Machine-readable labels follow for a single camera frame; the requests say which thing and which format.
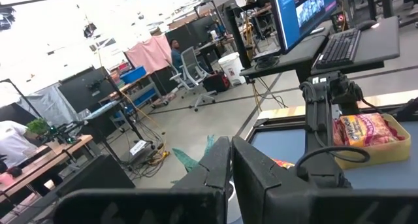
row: black desk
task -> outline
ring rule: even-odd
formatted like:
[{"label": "black desk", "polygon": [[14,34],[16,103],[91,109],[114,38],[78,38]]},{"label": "black desk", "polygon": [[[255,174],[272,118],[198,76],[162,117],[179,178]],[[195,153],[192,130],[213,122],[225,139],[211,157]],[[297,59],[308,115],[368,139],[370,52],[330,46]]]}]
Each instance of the black desk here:
[{"label": "black desk", "polygon": [[384,67],[385,60],[399,57],[399,28],[398,18],[391,17],[379,22],[379,26],[361,33],[359,47],[354,59],[354,64],[343,67],[335,67],[317,70],[312,65],[317,55],[322,51],[327,43],[327,37],[323,31],[322,34],[306,37],[287,55],[280,57],[280,62],[275,67],[269,67],[261,70],[255,70],[254,67],[244,70],[240,73],[242,76],[256,78],[269,74],[296,70],[299,82],[305,81],[310,75],[321,74],[340,70],[344,74],[358,71],[367,71]]},{"label": "black desk", "polygon": [[315,62],[317,55],[322,50],[327,41],[328,35],[332,31],[332,22],[323,22],[318,27],[324,27],[321,33],[310,35],[302,40],[288,54],[280,56],[280,62],[276,66],[264,69],[252,67],[241,71],[240,76],[257,78],[270,74],[281,73],[285,71],[296,70],[299,82],[303,82],[310,76],[311,67]]},{"label": "black desk", "polygon": [[321,74],[336,70],[349,74],[382,68],[385,67],[383,61],[399,57],[399,55],[398,18],[394,16],[380,20],[379,26],[361,33],[354,64],[322,70],[314,67],[311,74]]},{"label": "black desk", "polygon": [[195,49],[195,53],[196,56],[202,56],[204,62],[206,63],[206,66],[208,67],[210,72],[213,72],[213,68],[212,68],[212,64],[210,63],[209,59],[208,59],[208,54],[210,54],[210,52],[214,51],[217,58],[221,59],[222,55],[219,52],[218,48],[217,48],[217,43],[218,42],[209,42],[207,44],[205,44],[204,46],[201,46],[200,48]]}]

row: trash bin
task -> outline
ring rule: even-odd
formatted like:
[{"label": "trash bin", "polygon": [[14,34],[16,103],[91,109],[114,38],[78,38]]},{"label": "trash bin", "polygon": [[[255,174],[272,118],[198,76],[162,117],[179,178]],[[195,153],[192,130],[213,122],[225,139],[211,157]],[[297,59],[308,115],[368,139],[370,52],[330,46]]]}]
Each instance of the trash bin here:
[{"label": "trash bin", "polygon": [[240,72],[243,69],[241,61],[240,61],[240,54],[235,52],[233,54],[229,54],[219,61],[219,66],[223,69],[223,72],[228,77],[229,82],[235,86],[239,84],[243,84],[246,82],[246,79],[243,76],[240,76]]}]

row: pink cloth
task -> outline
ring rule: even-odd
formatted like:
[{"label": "pink cloth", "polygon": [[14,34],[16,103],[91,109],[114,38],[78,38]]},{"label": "pink cloth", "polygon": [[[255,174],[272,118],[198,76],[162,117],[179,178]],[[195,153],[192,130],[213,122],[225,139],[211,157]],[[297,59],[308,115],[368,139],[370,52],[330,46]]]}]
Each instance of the pink cloth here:
[{"label": "pink cloth", "polygon": [[146,73],[151,74],[171,63],[171,48],[165,35],[153,36],[126,51],[126,56],[135,67],[143,65]]}]

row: plastic container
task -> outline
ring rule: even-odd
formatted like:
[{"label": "plastic container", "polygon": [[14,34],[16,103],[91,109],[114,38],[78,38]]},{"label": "plastic container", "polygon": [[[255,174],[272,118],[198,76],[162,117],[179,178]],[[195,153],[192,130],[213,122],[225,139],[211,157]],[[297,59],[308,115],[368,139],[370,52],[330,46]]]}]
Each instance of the plastic container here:
[{"label": "plastic container", "polygon": [[123,75],[120,76],[120,78],[125,82],[125,84],[130,84],[138,80],[139,78],[142,78],[146,75],[146,71],[144,66],[137,67],[134,70],[131,70]]},{"label": "plastic container", "polygon": [[[362,149],[366,150],[370,154],[370,160],[367,163],[353,163],[335,158],[335,161],[342,169],[360,168],[382,163],[403,161],[409,158],[411,151],[411,135],[392,116],[383,114],[382,117],[389,123],[389,126],[398,132],[398,136],[403,136],[405,139],[398,142],[363,147]],[[354,152],[338,153],[354,158],[362,157],[362,155]]]},{"label": "plastic container", "polygon": [[216,31],[211,31],[210,35],[212,36],[212,40],[216,40],[216,37],[217,37]]},{"label": "plastic container", "polygon": [[240,76],[240,72],[243,67],[240,61],[239,53],[235,52],[233,54],[226,55],[221,58],[218,63],[233,86],[246,82],[246,79],[243,76]]}]

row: keyboard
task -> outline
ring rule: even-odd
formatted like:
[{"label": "keyboard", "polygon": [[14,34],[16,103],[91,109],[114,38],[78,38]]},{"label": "keyboard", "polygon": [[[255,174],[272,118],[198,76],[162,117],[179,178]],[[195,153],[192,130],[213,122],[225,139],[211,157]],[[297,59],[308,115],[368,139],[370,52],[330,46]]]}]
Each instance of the keyboard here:
[{"label": "keyboard", "polygon": [[316,63],[317,69],[327,69],[353,64],[361,32],[350,32],[333,35],[325,46]]}]

